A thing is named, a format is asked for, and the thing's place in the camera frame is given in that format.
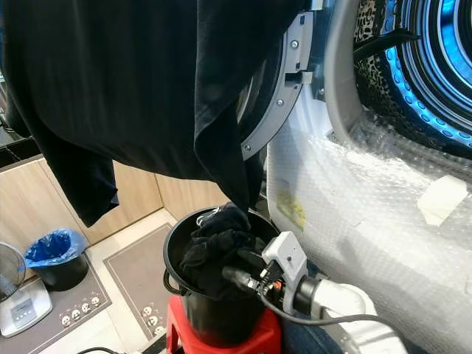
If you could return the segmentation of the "grey electric fan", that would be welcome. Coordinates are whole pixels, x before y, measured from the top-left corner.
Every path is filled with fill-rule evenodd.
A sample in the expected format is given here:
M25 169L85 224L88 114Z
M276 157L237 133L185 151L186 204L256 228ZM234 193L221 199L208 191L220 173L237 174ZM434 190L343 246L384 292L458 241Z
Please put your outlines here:
M9 243L0 242L0 301L13 296L26 279L26 262Z

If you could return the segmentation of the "yellow sticker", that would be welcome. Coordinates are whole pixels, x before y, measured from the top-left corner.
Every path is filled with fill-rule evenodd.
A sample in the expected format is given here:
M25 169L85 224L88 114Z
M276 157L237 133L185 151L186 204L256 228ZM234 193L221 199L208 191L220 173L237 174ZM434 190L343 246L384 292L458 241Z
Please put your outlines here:
M288 221L293 223L297 229L304 230L307 222L307 216L301 202L292 192L283 190L276 194L277 210Z

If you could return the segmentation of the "black clothes bundle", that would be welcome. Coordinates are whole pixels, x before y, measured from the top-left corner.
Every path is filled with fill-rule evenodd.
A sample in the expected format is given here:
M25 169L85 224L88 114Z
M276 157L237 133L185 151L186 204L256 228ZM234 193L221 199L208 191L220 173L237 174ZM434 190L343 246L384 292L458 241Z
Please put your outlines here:
M249 272L240 250L260 252L263 241L252 232L250 214L232 202L198 216L198 229L179 263L179 274L195 292L215 300L236 300L247 296L236 284L225 279L223 268L230 266Z

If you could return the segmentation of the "white tape patch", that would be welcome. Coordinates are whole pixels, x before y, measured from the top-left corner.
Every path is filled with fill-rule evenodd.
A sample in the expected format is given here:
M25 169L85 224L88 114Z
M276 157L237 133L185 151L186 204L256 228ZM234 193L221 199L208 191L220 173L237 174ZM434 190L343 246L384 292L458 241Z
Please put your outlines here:
M468 183L446 175L428 186L416 206L428 225L441 226L468 195Z

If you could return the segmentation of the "grey mat with round prints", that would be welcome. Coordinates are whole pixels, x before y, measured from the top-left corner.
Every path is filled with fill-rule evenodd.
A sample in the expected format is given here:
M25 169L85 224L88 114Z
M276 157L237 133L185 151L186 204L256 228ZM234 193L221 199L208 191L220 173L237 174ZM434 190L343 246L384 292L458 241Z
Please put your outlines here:
M135 240L103 260L139 330L151 340L166 330L167 303L171 297L163 285L163 243L171 232L168 223Z
M66 292L50 292L49 297L50 313L23 333L2 338L0 354L40 354L112 303L94 270L88 271L78 286Z

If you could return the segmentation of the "wooden cabinet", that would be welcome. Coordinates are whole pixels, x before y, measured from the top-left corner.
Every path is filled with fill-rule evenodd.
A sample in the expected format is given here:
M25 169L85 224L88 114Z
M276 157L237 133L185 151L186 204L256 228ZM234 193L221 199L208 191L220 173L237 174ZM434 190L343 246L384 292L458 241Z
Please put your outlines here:
M215 184L151 174L115 163L119 206L85 226L67 201L44 158L0 172L0 235L23 251L56 229L73 229L90 245L127 246L153 229L174 225L196 210L226 202Z

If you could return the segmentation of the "black shirt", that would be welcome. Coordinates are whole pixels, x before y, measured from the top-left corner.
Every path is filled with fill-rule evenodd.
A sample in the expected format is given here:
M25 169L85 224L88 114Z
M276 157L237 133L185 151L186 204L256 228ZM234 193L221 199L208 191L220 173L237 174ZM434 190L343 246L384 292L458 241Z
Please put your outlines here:
M215 183L249 209L262 166L238 98L306 0L3 0L9 115L85 226L120 203L114 163Z

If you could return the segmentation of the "grey door gasket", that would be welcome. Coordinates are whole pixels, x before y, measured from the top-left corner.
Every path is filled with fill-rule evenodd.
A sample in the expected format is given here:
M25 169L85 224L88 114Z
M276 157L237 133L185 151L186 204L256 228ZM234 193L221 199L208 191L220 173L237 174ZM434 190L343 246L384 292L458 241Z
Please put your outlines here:
M328 118L340 145L357 148L351 130L364 118L358 97L353 44L360 0L333 0L324 51L324 100Z

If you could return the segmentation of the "black trash bin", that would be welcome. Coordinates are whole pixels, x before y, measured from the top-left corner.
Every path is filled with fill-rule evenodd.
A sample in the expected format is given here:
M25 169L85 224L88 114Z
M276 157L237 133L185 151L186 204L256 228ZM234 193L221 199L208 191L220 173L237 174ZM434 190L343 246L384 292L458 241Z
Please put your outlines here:
M89 269L87 257L80 254L68 262L41 266L32 270L40 277L48 291L64 292L78 286L87 276Z

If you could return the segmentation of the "leopard print garment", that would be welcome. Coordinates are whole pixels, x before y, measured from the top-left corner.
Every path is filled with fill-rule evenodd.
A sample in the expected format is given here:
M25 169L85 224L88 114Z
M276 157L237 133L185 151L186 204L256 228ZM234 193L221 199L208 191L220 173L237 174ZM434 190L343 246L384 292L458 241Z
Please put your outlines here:
M354 34L353 63L361 104L390 122L405 122L408 117L401 98L397 98L394 78L386 51L416 37L405 28L386 27L386 0L358 0Z

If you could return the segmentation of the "black countertop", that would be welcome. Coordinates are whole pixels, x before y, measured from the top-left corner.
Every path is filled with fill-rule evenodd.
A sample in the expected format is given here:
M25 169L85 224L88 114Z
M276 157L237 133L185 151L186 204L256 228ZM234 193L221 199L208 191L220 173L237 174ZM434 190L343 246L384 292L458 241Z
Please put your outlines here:
M43 153L36 145L33 138L17 139L17 141L0 146L0 168L14 165L19 162L29 161Z

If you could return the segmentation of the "blue bin bag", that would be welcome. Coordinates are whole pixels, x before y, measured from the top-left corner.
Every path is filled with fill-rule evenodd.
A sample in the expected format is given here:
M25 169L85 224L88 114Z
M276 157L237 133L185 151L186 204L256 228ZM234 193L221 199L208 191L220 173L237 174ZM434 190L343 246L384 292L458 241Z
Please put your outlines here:
M73 229L56 229L36 240L24 253L27 268L59 266L77 259L88 247L83 235Z

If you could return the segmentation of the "blue denim jeans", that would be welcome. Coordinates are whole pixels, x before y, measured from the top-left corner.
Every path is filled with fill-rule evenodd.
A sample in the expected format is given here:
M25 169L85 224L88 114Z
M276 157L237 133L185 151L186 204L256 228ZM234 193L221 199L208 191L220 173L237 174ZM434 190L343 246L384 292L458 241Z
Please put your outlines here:
M280 318L282 354L344 354L321 327L302 326Z

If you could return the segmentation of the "red plastic stool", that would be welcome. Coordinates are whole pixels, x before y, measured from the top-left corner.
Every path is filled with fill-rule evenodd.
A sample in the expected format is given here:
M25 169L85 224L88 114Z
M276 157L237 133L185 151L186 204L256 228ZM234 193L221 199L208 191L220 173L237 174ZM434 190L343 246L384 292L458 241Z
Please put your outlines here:
M260 301L212 302L174 294L167 309L169 354L282 354L279 320Z

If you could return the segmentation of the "white bubble-wrapped washing machine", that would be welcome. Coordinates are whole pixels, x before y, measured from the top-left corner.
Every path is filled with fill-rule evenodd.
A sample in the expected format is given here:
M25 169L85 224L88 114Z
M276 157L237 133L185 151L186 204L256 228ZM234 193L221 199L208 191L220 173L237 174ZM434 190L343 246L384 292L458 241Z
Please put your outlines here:
M378 312L422 351L472 354L472 159L418 144L368 108L340 145L328 118L324 56L333 0L316 14L310 66L292 114L268 146L268 205L330 279L367 292ZM441 226L416 206L451 175L469 195ZM287 190L307 216L304 230L276 207Z

